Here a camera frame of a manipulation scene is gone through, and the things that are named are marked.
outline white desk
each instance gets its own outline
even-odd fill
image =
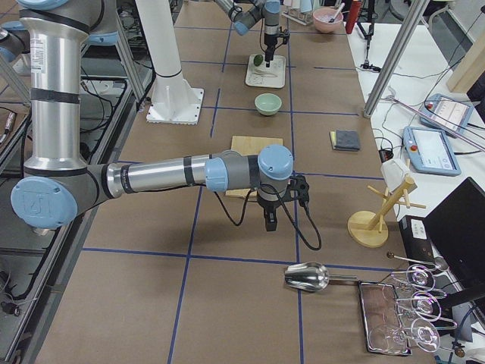
[[[371,41],[371,50],[369,52],[369,62],[371,64],[378,67],[383,66],[394,39],[399,31],[399,27],[399,25],[395,24],[375,24],[374,37]],[[353,33],[348,36],[348,39],[355,66],[360,67],[365,59],[366,43],[357,27],[355,27]],[[447,67],[448,63],[441,54],[441,51],[436,43],[433,41],[433,38],[426,27],[418,26],[395,72],[399,74],[423,77],[431,74],[439,74],[443,70],[447,69]],[[450,97],[456,100],[468,100],[468,97],[465,94],[450,93],[448,91],[446,81],[449,79],[451,74],[452,71],[448,72],[448,74],[434,88],[431,95],[434,93],[442,93],[444,95],[450,95]],[[376,73],[359,71],[359,81],[365,100],[368,99],[368,95],[374,86],[377,76],[378,74]],[[438,77],[439,76],[428,77],[421,80],[418,78],[394,75],[391,78],[389,86],[396,91],[396,98],[398,100],[408,105],[415,105],[422,103],[425,100],[427,94],[438,80]],[[372,115],[371,123],[372,127],[382,130],[383,135],[391,140],[394,146],[399,146],[401,140],[397,136],[382,128],[382,123],[390,106],[390,102],[380,102],[376,108],[376,111]],[[402,129],[409,124],[415,126],[420,125],[418,117],[413,119],[413,116],[414,115],[410,111],[406,111],[401,106],[395,105],[387,115],[385,126],[395,133],[402,135]],[[470,122],[480,126],[483,125],[480,116],[475,111]],[[480,132],[476,129],[474,129],[474,131],[485,136],[484,132]],[[374,131],[374,134],[376,137],[382,136],[377,130]],[[469,132],[465,132],[465,135],[472,137]],[[469,146],[467,143],[461,140],[454,140],[452,138],[450,138],[450,140],[452,148],[455,152],[467,152],[474,150],[474,147]],[[481,140],[480,143],[485,145],[485,140]],[[388,147],[386,142],[383,142],[383,146]],[[405,150],[402,150],[402,153],[399,153],[399,149],[394,149],[394,152],[395,158],[400,157],[402,160],[407,159]],[[410,200],[412,202],[425,204],[427,208],[406,209],[402,207],[400,209],[398,219],[404,215],[426,216],[468,176],[473,177],[477,183],[485,189],[485,155],[483,153],[459,155],[457,156],[457,159],[462,170],[462,174],[457,177],[444,177],[419,173],[413,174],[413,178],[415,179],[418,188],[410,195]],[[442,347],[451,347],[451,341],[452,338],[449,335],[443,337]],[[474,342],[472,344],[466,344],[465,351],[480,347],[485,347],[485,339],[478,334],[474,334]],[[448,359],[448,353],[445,351],[439,353],[439,355],[442,359]],[[460,363],[465,362],[465,360],[454,356],[453,362]]]

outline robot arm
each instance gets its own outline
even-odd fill
[[[266,67],[269,67],[274,58],[278,38],[282,39],[282,44],[287,44],[289,40],[288,30],[283,31],[280,27],[280,0],[256,0],[247,12],[243,12],[233,0],[215,0],[215,2],[229,16],[236,32],[241,36],[264,19],[264,44],[266,45],[264,61]]]
[[[295,199],[288,184],[293,157],[282,146],[270,146],[259,156],[229,151],[152,164],[87,165],[79,151],[80,47],[86,41],[116,43],[115,0],[17,1],[24,6],[20,19],[30,34],[33,119],[26,178],[11,193],[19,217],[36,228],[58,228],[124,193],[204,184],[213,191],[257,189],[267,230],[276,229],[276,208]],[[279,2],[260,2],[249,13],[233,10],[230,16],[246,29],[264,17],[265,42],[277,39]],[[268,48],[272,57],[274,50]]]
[[[11,203],[27,224],[52,229],[124,193],[196,185],[214,192],[252,188],[258,190],[267,230],[274,231],[276,208],[289,193],[292,172],[291,152],[272,145],[259,155],[241,156],[230,150],[157,163],[95,165],[74,176],[27,177],[13,189]]]

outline tablet screen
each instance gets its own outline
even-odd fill
[[[459,131],[458,126],[462,124],[469,108],[466,104],[442,97],[430,118],[448,129]]]
[[[453,162],[448,154],[442,134],[433,130],[413,130],[423,166],[452,170]]]

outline monitor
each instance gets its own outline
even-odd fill
[[[482,323],[485,323],[485,298],[477,298],[485,297],[484,220],[485,192],[471,177],[424,219],[431,241],[464,288],[459,295],[448,297],[448,303],[452,303],[449,306],[476,299],[477,317]]]

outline stainless steel scoop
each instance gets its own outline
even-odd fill
[[[318,292],[328,284],[348,284],[357,280],[353,275],[331,275],[325,265],[316,262],[290,265],[285,271],[286,284],[308,292]]]

